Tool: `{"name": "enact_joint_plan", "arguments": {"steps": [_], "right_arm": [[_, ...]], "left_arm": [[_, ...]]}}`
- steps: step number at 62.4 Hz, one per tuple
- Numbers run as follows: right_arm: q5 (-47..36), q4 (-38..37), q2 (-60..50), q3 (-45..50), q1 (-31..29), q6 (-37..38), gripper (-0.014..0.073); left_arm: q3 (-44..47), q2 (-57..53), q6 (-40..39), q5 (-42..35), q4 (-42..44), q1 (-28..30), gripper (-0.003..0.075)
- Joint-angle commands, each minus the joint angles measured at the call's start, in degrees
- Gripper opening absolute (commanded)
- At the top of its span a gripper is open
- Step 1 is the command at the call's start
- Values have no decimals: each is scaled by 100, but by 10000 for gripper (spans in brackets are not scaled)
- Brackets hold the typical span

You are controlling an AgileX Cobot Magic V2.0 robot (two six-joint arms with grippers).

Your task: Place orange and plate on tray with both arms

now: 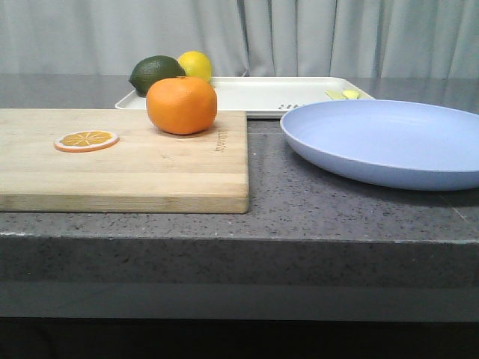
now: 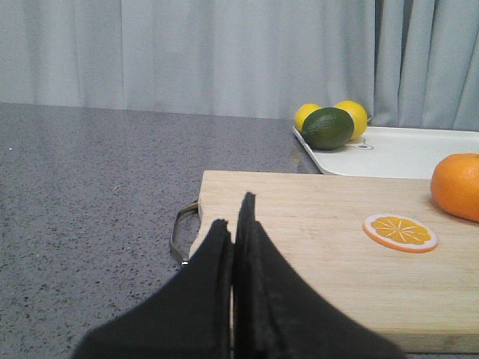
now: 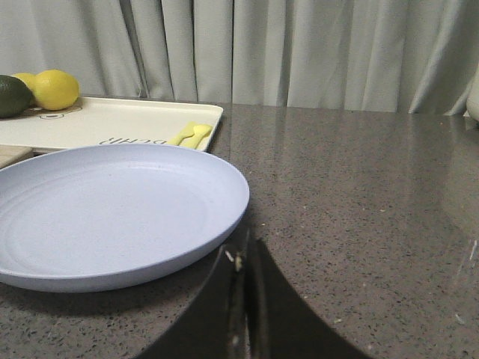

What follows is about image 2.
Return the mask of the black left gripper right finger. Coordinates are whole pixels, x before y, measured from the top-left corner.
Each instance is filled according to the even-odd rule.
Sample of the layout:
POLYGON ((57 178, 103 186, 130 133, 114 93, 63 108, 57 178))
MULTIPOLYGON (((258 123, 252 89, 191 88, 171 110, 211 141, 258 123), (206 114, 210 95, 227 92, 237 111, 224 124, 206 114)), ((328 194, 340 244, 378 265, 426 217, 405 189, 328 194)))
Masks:
POLYGON ((295 272, 255 218, 239 211, 234 244, 236 358, 404 358, 401 348, 332 306, 295 272))

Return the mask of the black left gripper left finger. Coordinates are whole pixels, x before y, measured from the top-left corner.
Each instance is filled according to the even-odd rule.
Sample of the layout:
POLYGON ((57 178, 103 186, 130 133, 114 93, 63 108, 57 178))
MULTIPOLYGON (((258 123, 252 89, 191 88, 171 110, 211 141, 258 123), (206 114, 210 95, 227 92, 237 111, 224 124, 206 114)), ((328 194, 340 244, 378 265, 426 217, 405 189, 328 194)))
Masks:
POLYGON ((85 336, 74 358, 229 358, 233 244, 215 220, 189 263, 146 301, 85 336))

